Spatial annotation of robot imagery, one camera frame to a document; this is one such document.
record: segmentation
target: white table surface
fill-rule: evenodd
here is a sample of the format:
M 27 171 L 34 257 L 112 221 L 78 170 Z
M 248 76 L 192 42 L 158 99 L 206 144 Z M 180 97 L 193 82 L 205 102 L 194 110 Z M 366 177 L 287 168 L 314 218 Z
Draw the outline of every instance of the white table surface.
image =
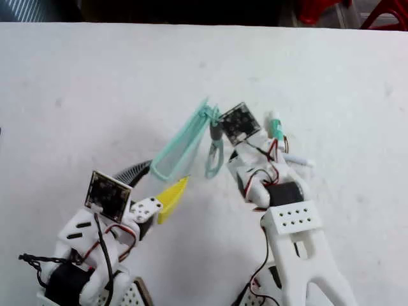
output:
M 206 96 L 280 112 L 291 151 L 317 163 L 310 186 L 360 305 L 406 305 L 405 33 L 0 24 L 0 44 L 1 305 L 34 305 L 17 256 L 52 255 L 91 171 L 152 158 Z M 203 178 L 209 141 L 179 208 L 126 260 L 158 306 L 230 305 L 265 256 L 227 169 Z

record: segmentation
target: wire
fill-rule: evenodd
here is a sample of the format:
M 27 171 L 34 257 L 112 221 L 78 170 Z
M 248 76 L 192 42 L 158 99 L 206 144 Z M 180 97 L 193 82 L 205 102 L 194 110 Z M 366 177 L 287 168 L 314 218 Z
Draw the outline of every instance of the wire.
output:
M 110 232 L 112 230 L 112 228 L 120 228 L 122 231 L 125 231 L 126 233 L 129 233 L 132 237 L 133 237 L 133 243 L 127 248 L 127 250 L 125 252 L 123 252 L 120 256 L 119 256 L 119 262 L 121 263 L 122 261 L 124 261 L 130 254 L 131 249 L 135 246 L 136 241 L 137 241 L 137 237 L 136 234 L 134 233 L 134 231 L 131 228 L 128 228 L 127 226 L 121 225 L 121 224 L 111 224 L 109 227 L 106 228 L 105 230 L 105 234 Z M 95 242 L 94 245 L 85 253 L 84 258 L 82 260 L 82 262 L 84 262 L 88 257 L 89 254 L 99 245 L 99 241 Z
M 247 198 L 247 193 L 248 193 L 249 187 L 250 187 L 250 185 L 251 185 L 252 179 L 254 178 L 255 174 L 257 174 L 258 172 L 265 172 L 266 175 L 268 175 L 269 184 L 271 184 L 272 181 L 273 181 L 273 180 L 272 180 L 272 177 L 269 175 L 269 173 L 268 173 L 265 169 L 257 169 L 257 170 L 255 170 L 254 173 L 251 174 L 251 176 L 249 177 L 248 182 L 247 182 L 247 185 L 245 186 L 245 189 L 244 189 L 244 198 L 245 198 L 245 199 Z
M 40 261 L 44 262 L 53 262 L 53 263 L 77 263 L 76 261 L 68 260 L 66 258 L 56 258 L 56 257 L 42 257 L 42 256 L 34 256 L 30 254 L 24 253 L 23 255 L 18 256 L 18 260 L 23 260 L 26 263 L 28 263 L 30 266 L 32 266 L 34 269 L 37 270 L 37 280 L 38 284 L 40 284 L 41 287 L 47 288 L 47 284 L 45 284 L 41 280 L 41 263 Z
M 285 142 L 285 153 L 289 153 L 289 142 L 286 136 L 283 136 L 283 140 Z
M 120 228 L 122 231 L 125 231 L 126 233 L 130 234 L 133 237 L 133 243 L 127 248 L 125 252 L 123 252 L 119 256 L 119 262 L 122 262 L 125 260 L 125 258 L 127 258 L 127 256 L 130 254 L 131 249 L 135 246 L 137 240 L 136 234 L 134 233 L 133 230 L 121 224 L 112 224 L 105 230 L 105 233 L 108 233 L 112 228 Z
M 276 139 L 276 138 L 274 138 L 273 139 L 273 141 L 272 141 L 272 143 L 270 144 L 270 148 L 269 148 L 269 151 L 268 151 L 268 155 L 267 155 L 267 157 L 266 158 L 268 158 L 268 161 L 270 161 L 272 158 L 271 158 L 271 156 L 270 156 L 270 154 L 271 154 L 271 152 L 272 152 L 272 150 L 273 150 L 273 147 L 276 147 L 275 148 L 275 161 L 277 162 L 278 161 L 278 152 L 277 152 L 277 149 L 278 149 L 278 139 Z
M 276 306 L 280 306 L 278 301 L 276 299 L 274 299 L 273 297 L 269 296 L 269 295 L 259 295 L 257 293 L 254 292 L 254 290 L 252 289 L 252 283 L 254 282 L 255 277 L 257 276 L 257 274 L 259 273 L 259 271 L 262 270 L 262 268 L 266 265 L 266 262 L 268 261 L 269 258 L 269 243 L 268 243 L 268 236 L 266 235 L 266 231 L 265 228 L 262 227 L 263 233 L 265 234 L 265 240 L 266 240 L 266 257 L 265 260 L 263 261 L 262 265 L 255 271 L 255 273 L 251 276 L 251 279 L 249 280 L 249 291 L 255 295 L 258 296 L 260 298 L 264 298 L 264 299 L 271 299 L 272 301 L 275 302 Z
M 108 249 L 106 248 L 106 244 L 105 241 L 103 240 L 103 234 L 101 231 L 101 225 L 99 223 L 99 219 L 98 219 L 98 214 L 95 213 L 94 214 L 94 218 L 95 218 L 95 222 L 96 222 L 96 226 L 98 227 L 98 236 L 99 236 L 99 242 L 101 244 L 101 248 L 103 251 L 103 255 L 105 256 L 106 259 L 106 265 L 108 266 L 108 275 L 109 275 L 109 282 L 108 282 L 108 290 L 109 290 L 109 294 L 108 294 L 108 298 L 106 299 L 105 302 L 105 306 L 108 306 L 110 304 L 110 301 L 112 300 L 112 295 L 113 295 L 113 273 L 112 273 L 112 266 L 110 264 L 110 259 L 109 259 L 109 253 L 108 253 Z

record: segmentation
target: yellow plastic piece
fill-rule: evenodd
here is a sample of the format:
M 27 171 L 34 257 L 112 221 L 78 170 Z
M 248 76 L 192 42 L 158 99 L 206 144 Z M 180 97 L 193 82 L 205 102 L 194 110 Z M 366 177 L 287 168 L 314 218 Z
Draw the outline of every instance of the yellow plastic piece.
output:
M 188 180 L 189 177 L 184 177 L 176 184 L 172 185 L 156 196 L 156 198 L 163 204 L 163 209 L 159 213 L 157 223 L 164 223 L 165 220 L 167 220 L 167 218 L 171 215 L 174 208 L 176 208 L 177 204 L 179 203 L 179 199 L 184 193 Z

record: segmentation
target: red plastic object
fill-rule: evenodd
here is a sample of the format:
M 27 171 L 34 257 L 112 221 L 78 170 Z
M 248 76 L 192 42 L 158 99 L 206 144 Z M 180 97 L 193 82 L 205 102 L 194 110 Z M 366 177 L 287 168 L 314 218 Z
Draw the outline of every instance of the red plastic object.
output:
M 351 1 L 344 1 L 347 7 Z M 298 0 L 298 19 L 304 24 L 315 24 L 325 9 L 339 2 L 343 0 Z
M 397 18 L 397 24 L 382 25 L 372 27 L 373 22 L 379 15 L 389 13 Z M 382 0 L 371 12 L 370 16 L 364 21 L 362 29 L 373 30 L 399 30 L 408 31 L 408 0 Z

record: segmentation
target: black circuit board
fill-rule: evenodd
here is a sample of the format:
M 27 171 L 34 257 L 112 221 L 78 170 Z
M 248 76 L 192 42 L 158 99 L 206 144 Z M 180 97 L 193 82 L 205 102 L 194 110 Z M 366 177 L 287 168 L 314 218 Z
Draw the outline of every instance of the black circuit board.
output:
M 242 141 L 238 136 L 245 133 L 246 138 L 261 129 L 253 114 L 249 111 L 245 102 L 238 104 L 220 117 L 222 130 L 233 146 Z
M 91 203 L 102 207 L 102 215 L 121 222 L 131 188 L 100 172 L 93 171 L 85 206 Z

